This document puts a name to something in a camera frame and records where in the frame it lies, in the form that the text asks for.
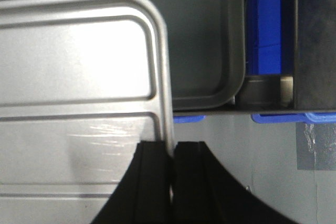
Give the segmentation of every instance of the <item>gray surface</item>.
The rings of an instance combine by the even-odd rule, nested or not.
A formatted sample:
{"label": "gray surface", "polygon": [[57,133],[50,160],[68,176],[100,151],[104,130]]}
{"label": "gray surface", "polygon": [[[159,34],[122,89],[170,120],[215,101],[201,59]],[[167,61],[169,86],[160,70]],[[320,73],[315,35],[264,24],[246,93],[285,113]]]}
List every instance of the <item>gray surface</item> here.
{"label": "gray surface", "polygon": [[208,116],[199,123],[176,124],[175,139],[205,141],[244,187],[298,223],[334,223],[336,172],[297,169],[295,123]]}
{"label": "gray surface", "polygon": [[168,27],[175,109],[221,105],[245,67],[243,0],[150,0]]}
{"label": "gray surface", "polygon": [[0,2],[0,223],[89,223],[141,140],[173,147],[148,0]]}

